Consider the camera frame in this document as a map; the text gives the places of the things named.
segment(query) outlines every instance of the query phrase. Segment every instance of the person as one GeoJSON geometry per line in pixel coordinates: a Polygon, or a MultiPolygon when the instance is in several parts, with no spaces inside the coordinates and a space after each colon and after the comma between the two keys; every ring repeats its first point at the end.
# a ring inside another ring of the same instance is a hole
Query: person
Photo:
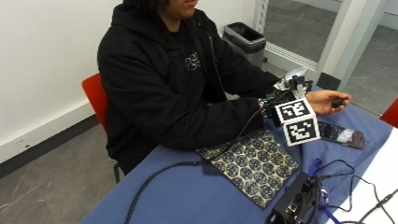
{"type": "MultiPolygon", "coordinates": [[[[237,137],[277,78],[253,66],[196,9],[199,0],[124,0],[99,46],[107,92],[107,149],[126,174],[161,144],[195,150],[237,137]],[[228,100],[225,92],[237,94],[228,100]]],[[[311,91],[313,110],[344,109],[350,96],[311,91]],[[344,104],[332,108],[332,99],[344,104]]],[[[263,127],[257,116],[247,131],[263,127]]]]}

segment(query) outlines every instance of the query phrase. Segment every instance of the white wall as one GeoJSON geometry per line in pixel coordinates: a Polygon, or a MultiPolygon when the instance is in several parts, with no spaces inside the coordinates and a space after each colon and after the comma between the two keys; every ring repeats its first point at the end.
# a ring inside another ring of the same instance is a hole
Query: white wall
{"type": "MultiPolygon", "coordinates": [[[[82,81],[98,73],[98,46],[120,3],[2,1],[0,162],[94,114],[82,81]]],[[[221,32],[235,21],[253,23],[245,9],[255,7],[243,4],[244,0],[200,0],[199,8],[221,32]]]]}

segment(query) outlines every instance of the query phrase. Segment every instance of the printed logo on hoodie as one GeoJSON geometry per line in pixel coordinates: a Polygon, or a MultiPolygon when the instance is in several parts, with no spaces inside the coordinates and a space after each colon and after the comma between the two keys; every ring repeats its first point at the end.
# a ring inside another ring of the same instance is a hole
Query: printed logo on hoodie
{"type": "Polygon", "coordinates": [[[185,59],[185,67],[191,71],[195,71],[200,67],[200,57],[197,53],[193,53],[189,58],[185,59]]]}

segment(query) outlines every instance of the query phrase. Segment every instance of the wristband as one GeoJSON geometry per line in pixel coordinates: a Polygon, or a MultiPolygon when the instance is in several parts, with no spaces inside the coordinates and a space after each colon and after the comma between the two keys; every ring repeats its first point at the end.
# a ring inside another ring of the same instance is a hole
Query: wristband
{"type": "Polygon", "coordinates": [[[263,115],[263,118],[268,118],[268,104],[269,101],[267,99],[259,98],[259,106],[260,106],[260,113],[263,115]]]}

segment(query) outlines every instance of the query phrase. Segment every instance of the electronic device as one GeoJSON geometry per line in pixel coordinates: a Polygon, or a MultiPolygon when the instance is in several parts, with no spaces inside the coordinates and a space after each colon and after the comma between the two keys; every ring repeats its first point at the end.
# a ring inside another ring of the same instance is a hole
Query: electronic device
{"type": "Polygon", "coordinates": [[[361,131],[321,121],[319,121],[319,129],[323,139],[348,147],[364,148],[365,137],[361,131]]]}
{"type": "Polygon", "coordinates": [[[315,177],[300,173],[275,205],[267,224],[312,223],[312,213],[319,205],[321,188],[315,177]]]}
{"type": "Polygon", "coordinates": [[[332,107],[337,108],[338,106],[341,106],[344,104],[345,99],[336,97],[332,100],[332,107]]]}

